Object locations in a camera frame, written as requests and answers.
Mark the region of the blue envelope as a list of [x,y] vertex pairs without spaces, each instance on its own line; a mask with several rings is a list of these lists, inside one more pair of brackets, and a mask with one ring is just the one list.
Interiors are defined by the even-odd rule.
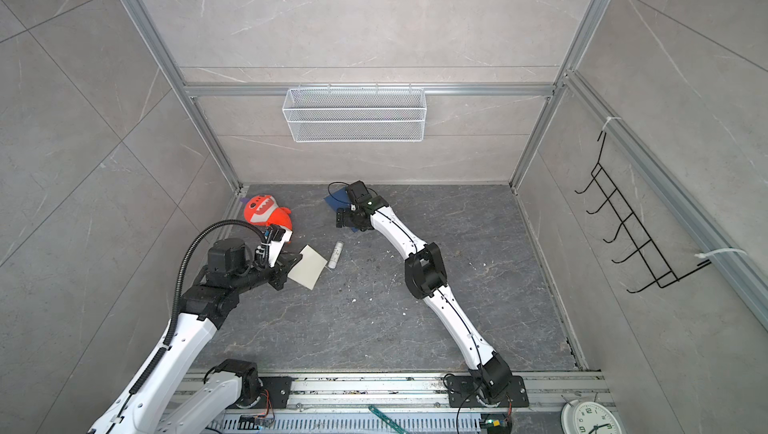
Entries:
[[350,200],[347,192],[348,184],[342,182],[330,183],[328,185],[327,196],[325,202],[334,211],[335,225],[336,225],[336,210],[338,208],[351,208],[358,209],[357,206]]

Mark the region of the beige letter paper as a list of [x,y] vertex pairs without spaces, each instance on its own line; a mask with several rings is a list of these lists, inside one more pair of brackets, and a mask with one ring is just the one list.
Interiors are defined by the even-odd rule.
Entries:
[[309,290],[313,290],[327,265],[327,260],[309,245],[306,245],[300,254],[301,259],[292,267],[288,278]]

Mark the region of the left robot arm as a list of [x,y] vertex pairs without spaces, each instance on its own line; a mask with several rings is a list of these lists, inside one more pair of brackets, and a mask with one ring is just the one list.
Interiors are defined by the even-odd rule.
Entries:
[[[240,238],[226,238],[208,251],[208,262],[190,286],[184,284],[190,261],[205,237],[226,226],[253,232],[260,240],[252,253]],[[242,294],[264,284],[284,287],[301,255],[287,252],[291,230],[274,224],[265,230],[243,220],[225,219],[203,229],[185,252],[176,278],[168,326],[141,369],[116,401],[91,426],[93,433],[200,433],[229,407],[269,406],[255,363],[226,359],[209,369],[203,385],[168,412],[193,361],[213,339]]]

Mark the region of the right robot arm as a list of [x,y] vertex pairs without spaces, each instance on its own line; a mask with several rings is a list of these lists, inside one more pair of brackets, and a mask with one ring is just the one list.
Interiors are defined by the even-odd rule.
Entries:
[[511,408],[529,407],[523,378],[513,373],[456,300],[439,246],[414,234],[390,204],[364,182],[337,184],[341,188],[330,190],[326,197],[335,211],[336,226],[382,234],[403,258],[408,291],[435,313],[458,346],[469,375],[465,384],[447,387],[461,397],[458,406],[476,402],[486,407],[502,403]]

